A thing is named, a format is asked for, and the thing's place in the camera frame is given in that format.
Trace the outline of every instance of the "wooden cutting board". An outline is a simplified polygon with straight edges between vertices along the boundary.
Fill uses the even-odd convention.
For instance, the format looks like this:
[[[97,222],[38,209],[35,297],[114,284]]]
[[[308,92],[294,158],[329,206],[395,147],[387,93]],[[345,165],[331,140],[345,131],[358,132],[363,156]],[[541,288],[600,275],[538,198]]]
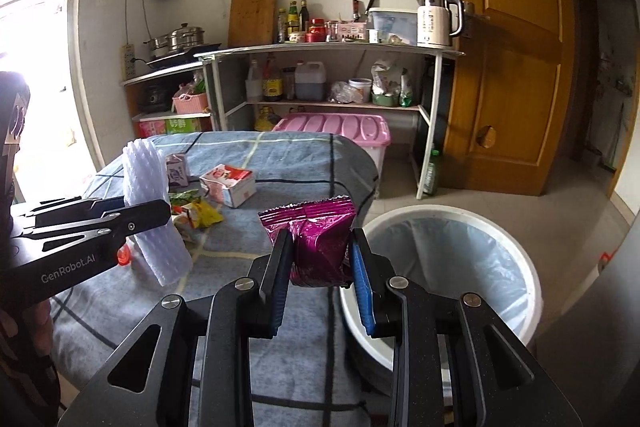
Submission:
[[[228,46],[273,44],[276,0],[231,0]]]

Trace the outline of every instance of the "plastic bin liner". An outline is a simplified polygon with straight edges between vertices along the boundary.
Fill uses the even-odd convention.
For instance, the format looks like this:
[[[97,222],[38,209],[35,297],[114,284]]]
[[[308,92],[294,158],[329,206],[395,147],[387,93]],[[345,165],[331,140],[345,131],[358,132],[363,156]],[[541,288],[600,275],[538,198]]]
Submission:
[[[529,296],[521,267],[486,232],[462,221],[424,216],[367,235],[374,253],[389,258],[396,273],[430,293],[460,298],[474,292],[518,334]]]

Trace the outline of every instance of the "wooden door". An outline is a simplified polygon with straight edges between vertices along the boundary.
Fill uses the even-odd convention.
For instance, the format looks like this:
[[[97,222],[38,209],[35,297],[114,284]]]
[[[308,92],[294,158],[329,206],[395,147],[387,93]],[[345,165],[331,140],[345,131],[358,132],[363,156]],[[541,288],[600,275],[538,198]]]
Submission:
[[[573,0],[465,0],[472,38],[456,63],[443,184],[539,195],[571,89]]]

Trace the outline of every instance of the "red jar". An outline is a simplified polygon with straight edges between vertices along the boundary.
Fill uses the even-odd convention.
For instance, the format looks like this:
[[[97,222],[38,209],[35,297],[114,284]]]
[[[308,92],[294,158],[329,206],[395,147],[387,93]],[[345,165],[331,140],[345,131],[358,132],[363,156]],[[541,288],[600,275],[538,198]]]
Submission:
[[[325,42],[326,41],[326,27],[324,26],[324,19],[311,19],[311,26],[306,34],[306,42]]]

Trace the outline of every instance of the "crumpled purple package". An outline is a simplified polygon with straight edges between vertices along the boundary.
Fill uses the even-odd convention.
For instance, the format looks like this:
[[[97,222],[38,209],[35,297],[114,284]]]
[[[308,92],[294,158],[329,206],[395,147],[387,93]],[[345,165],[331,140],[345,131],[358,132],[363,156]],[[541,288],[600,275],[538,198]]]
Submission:
[[[348,196],[293,203],[258,213],[273,244],[281,229],[295,242],[289,280],[296,286],[347,286],[353,280],[347,241],[356,209]]]

